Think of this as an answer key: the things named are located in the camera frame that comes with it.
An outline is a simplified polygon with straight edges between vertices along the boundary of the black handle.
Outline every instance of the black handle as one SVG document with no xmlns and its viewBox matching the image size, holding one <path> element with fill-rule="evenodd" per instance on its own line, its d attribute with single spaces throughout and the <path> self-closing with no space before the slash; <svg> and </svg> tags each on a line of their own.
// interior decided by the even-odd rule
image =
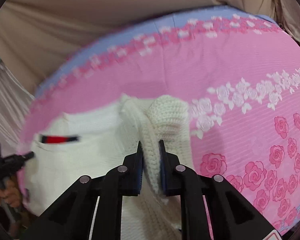
<svg viewBox="0 0 300 240">
<path fill-rule="evenodd" d="M 118 194 L 119 177 L 128 172 L 119 172 L 116 167 L 105 175 L 94 221 L 92 240 L 121 239 L 122 195 Z"/>
<path fill-rule="evenodd" d="M 6 189 L 3 181 L 0 181 L 0 189 L 1 190 Z M 15 223 L 15 222 L 21 220 L 21 215 L 14 208 L 12 208 L 7 203 L 5 203 L 4 199 L 1 199 L 1 206 L 4 209 L 4 211 L 6 212 L 11 223 Z"/>
<path fill-rule="evenodd" d="M 201 182 L 195 171 L 185 166 L 183 168 L 183 171 L 175 170 L 183 182 L 180 195 L 182 240 L 211 240 Z"/>
</svg>

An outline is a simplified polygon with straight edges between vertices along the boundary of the white flower pattern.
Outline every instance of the white flower pattern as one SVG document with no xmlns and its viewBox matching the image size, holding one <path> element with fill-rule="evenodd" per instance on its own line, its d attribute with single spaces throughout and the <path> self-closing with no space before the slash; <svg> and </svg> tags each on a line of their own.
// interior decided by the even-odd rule
<svg viewBox="0 0 300 240">
<path fill-rule="evenodd" d="M 118 57 L 123 57 L 127 55 L 127 51 L 125 49 L 119 49 L 116 53 Z"/>
<path fill-rule="evenodd" d="M 235 23 L 235 22 L 230 22 L 230 25 L 231 25 L 232 27 L 239 27 L 239 26 L 240 26 L 239 23 Z"/>
<path fill-rule="evenodd" d="M 271 27 L 271 24 L 269 24 L 269 23 L 267 23 L 267 22 L 264 22 L 263 23 L 265 26 L 267 26 L 267 27 Z"/>
<path fill-rule="evenodd" d="M 134 36 L 133 38 L 134 38 L 136 41 L 141 41 L 141 39 L 142 39 L 143 37 L 145 37 L 144 34 L 138 34 L 138 35 Z"/>
<path fill-rule="evenodd" d="M 259 35 L 262 34 L 262 32 L 261 32 L 260 30 L 257 30 L 257 29 L 253 30 L 253 32 L 254 32 L 255 34 L 259 34 Z"/>
<path fill-rule="evenodd" d="M 189 31 L 179 31 L 179 32 L 178 32 L 178 36 L 179 36 L 180 38 L 187 37 L 187 36 L 189 36 Z"/>
<path fill-rule="evenodd" d="M 239 20 L 241 17 L 239 16 L 239 15 L 237 15 L 236 13 L 234 13 L 233 15 L 232 15 L 235 19 L 237 19 L 237 20 Z"/>
<path fill-rule="evenodd" d="M 213 28 L 213 23 L 212 22 L 206 22 L 202 25 L 205 29 L 209 30 Z"/>
<path fill-rule="evenodd" d="M 155 43 L 155 38 L 153 36 L 148 37 L 143 40 L 144 45 L 153 44 L 153 43 Z"/>
<path fill-rule="evenodd" d="M 207 92 L 220 102 L 214 103 L 212 107 L 211 97 L 192 100 L 190 115 L 196 120 L 198 130 L 191 131 L 191 134 L 202 139 L 204 133 L 208 132 L 215 122 L 220 126 L 222 118 L 226 115 L 226 105 L 229 110 L 233 110 L 235 106 L 239 107 L 242 113 L 246 114 L 252 109 L 249 100 L 257 101 L 261 105 L 262 101 L 266 100 L 268 101 L 266 107 L 275 111 L 277 104 L 282 101 L 282 93 L 285 90 L 290 94 L 300 91 L 300 68 L 292 74 L 282 70 L 281 74 L 267 73 L 266 77 L 267 80 L 261 80 L 255 87 L 244 78 L 241 78 L 235 87 L 232 87 L 230 82 L 217 88 L 209 87 Z"/>
<path fill-rule="evenodd" d="M 218 34 L 216 32 L 207 32 L 206 36 L 208 38 L 216 38 L 218 36 Z"/>
<path fill-rule="evenodd" d="M 252 19 L 252 20 L 256 20 L 257 17 L 253 16 L 253 15 L 249 15 L 249 18 Z"/>
<path fill-rule="evenodd" d="M 248 24 L 250 27 L 254 27 L 254 26 L 255 26 L 255 24 L 254 24 L 253 22 L 251 22 L 251 21 L 247 21 L 247 24 Z"/>
<path fill-rule="evenodd" d="M 163 26 L 159 29 L 159 32 L 160 33 L 169 33 L 169 32 L 171 32 L 171 27 Z"/>
<path fill-rule="evenodd" d="M 192 19 L 189 19 L 189 20 L 188 20 L 188 23 L 189 23 L 189 24 L 192 24 L 192 25 L 194 26 L 194 25 L 196 25 L 196 24 L 198 23 L 198 21 L 199 21 L 198 19 L 193 19 L 193 18 L 192 18 Z"/>
</svg>

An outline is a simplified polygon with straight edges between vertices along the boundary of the cream knitted fabric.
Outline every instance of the cream knitted fabric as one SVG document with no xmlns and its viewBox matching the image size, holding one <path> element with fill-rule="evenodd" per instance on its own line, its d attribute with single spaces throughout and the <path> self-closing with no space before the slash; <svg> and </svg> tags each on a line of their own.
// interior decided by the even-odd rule
<svg viewBox="0 0 300 240">
<path fill-rule="evenodd" d="M 178 197 L 165 197 L 160 189 L 158 142 L 163 139 L 168 152 L 176 154 L 180 163 L 193 168 L 188 105 L 171 96 L 161 96 L 154 101 L 123 96 L 121 118 L 123 125 L 118 132 L 124 136 L 121 141 L 127 153 L 135 151 L 129 145 L 135 147 L 139 140 L 142 143 L 145 176 L 138 201 L 151 218 L 147 225 L 151 231 L 161 232 L 163 239 L 180 239 L 180 202 Z"/>
</svg>

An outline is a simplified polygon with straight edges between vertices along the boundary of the metal screw head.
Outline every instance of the metal screw head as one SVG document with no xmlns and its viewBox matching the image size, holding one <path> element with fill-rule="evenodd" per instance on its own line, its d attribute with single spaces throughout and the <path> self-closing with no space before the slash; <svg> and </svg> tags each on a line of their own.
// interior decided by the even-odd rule
<svg viewBox="0 0 300 240">
<path fill-rule="evenodd" d="M 177 165 L 176 166 L 176 171 L 185 171 L 186 170 L 186 167 L 183 166 L 183 165 Z"/>
<path fill-rule="evenodd" d="M 80 179 L 79 179 L 79 181 L 80 181 L 81 183 L 87 183 L 89 180 L 90 180 L 89 177 L 86 176 L 86 175 L 80 177 Z"/>
<path fill-rule="evenodd" d="M 121 165 L 118 167 L 119 172 L 126 172 L 128 170 L 127 166 Z"/>
<path fill-rule="evenodd" d="M 223 181 L 223 177 L 221 175 L 215 175 L 213 177 L 213 179 L 216 181 L 216 182 L 222 182 Z"/>
</svg>

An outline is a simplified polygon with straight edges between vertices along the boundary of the white curtain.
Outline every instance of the white curtain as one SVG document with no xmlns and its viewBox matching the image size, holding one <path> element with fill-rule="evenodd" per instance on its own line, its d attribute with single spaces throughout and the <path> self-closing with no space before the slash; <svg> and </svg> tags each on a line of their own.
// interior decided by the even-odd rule
<svg viewBox="0 0 300 240">
<path fill-rule="evenodd" d="M 18 135 L 33 100 L 0 60 L 0 144 L 2 156 L 16 152 Z"/>
</svg>

